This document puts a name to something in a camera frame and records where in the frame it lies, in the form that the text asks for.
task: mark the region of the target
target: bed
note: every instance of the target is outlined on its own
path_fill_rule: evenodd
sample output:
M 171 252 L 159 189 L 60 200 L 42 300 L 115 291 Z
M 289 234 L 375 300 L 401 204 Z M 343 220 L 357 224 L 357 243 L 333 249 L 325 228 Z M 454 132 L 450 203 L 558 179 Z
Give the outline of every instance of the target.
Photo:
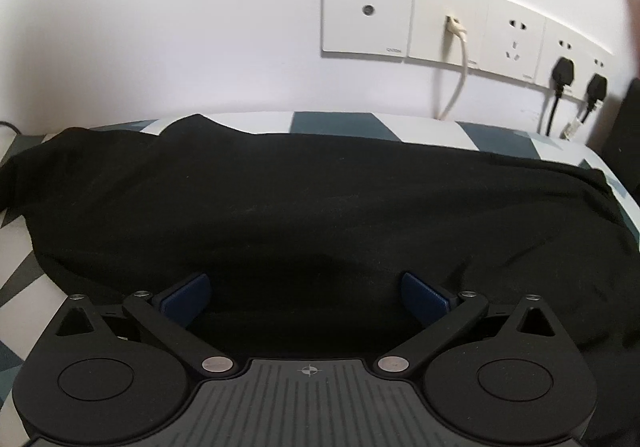
M 640 208 L 603 160 L 580 144 L 500 127 L 379 113 L 246 112 L 214 114 L 207 118 L 253 134 L 291 132 L 377 138 L 597 168 L 604 172 L 636 243 L 640 237 Z M 94 129 L 159 134 L 178 119 L 145 120 Z M 0 164 L 53 136 L 14 136 L 9 130 L 0 132 L 0 156 L 3 157 Z M 37 264 L 24 218 L 8 209 L 0 214 L 0 222 L 0 447 L 15 447 L 28 438 L 13 406 L 12 383 L 67 294 Z

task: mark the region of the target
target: ribbed surface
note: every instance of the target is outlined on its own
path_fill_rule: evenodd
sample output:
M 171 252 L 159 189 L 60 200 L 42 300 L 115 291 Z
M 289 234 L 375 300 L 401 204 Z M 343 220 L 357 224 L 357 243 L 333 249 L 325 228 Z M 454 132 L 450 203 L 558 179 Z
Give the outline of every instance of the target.
M 360 361 L 254 361 L 237 379 L 204 383 L 180 418 L 129 446 L 484 447 L 433 419 L 410 384 Z

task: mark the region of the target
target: wall outlet panel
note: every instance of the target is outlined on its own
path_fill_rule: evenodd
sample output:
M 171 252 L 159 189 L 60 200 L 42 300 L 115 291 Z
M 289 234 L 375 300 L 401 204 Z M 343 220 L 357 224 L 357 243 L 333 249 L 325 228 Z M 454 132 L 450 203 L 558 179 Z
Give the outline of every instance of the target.
M 460 41 L 446 30 L 447 16 L 467 30 L 469 68 L 477 68 L 490 0 L 414 0 L 409 56 L 462 65 Z
M 322 0 L 322 49 L 406 57 L 412 1 Z
M 545 17 L 507 0 L 491 0 L 479 60 L 481 70 L 533 82 Z
M 593 74 L 606 77 L 613 65 L 613 55 L 604 48 L 567 26 L 547 19 L 536 71 L 535 83 L 538 86 L 554 87 L 551 72 L 561 57 L 571 59 L 575 69 L 574 82 L 564 88 L 564 94 L 579 100 L 584 98 Z

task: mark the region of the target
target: wall plate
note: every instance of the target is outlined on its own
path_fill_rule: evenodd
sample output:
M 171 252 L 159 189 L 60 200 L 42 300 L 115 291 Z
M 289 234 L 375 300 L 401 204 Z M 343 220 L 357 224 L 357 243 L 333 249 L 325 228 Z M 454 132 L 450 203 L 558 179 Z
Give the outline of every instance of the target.
M 409 56 L 462 65 L 460 41 L 446 30 L 447 16 L 467 31 L 468 64 L 478 67 L 490 0 L 414 0 Z
M 412 0 L 322 0 L 322 49 L 406 57 Z
M 478 67 L 533 82 L 545 17 L 507 0 L 491 0 Z
M 547 19 L 536 71 L 537 85 L 545 88 L 554 87 L 551 72 L 561 57 L 574 62 L 574 82 L 571 86 L 564 87 L 564 94 L 579 100 L 584 98 L 593 74 L 598 73 L 606 77 L 613 64 L 613 56 L 604 48 L 567 26 Z

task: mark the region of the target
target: white wall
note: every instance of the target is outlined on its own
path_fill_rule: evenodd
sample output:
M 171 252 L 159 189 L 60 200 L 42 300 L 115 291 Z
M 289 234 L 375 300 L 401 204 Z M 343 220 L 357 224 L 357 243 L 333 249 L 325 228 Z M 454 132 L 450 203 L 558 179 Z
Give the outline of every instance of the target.
M 514 1 L 612 51 L 624 95 L 626 0 Z M 457 72 L 428 64 L 322 57 L 319 30 L 320 0 L 0 0 L 0 117 L 42 132 L 193 111 L 433 116 L 455 87 Z M 535 130 L 544 98 L 475 75 L 451 116 Z M 575 110 L 562 101 L 557 130 Z

